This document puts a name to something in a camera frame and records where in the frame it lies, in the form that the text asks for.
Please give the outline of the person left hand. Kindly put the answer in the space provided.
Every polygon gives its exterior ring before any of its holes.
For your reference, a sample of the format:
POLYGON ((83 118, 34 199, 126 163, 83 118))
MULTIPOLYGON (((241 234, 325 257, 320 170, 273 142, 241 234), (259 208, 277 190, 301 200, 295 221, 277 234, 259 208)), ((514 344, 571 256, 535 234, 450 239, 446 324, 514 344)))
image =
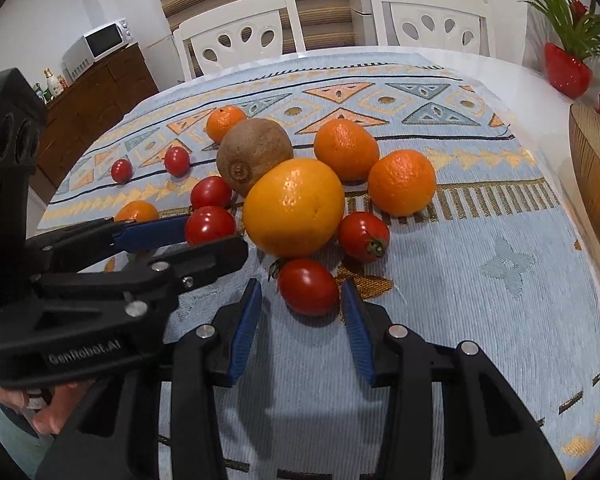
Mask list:
POLYGON ((93 384, 91 379, 55 386, 52 388, 52 400, 46 406, 36 399, 31 400, 26 390, 9 390, 0 385, 0 403, 20 415, 29 416, 30 425, 38 434, 60 434, 93 384))

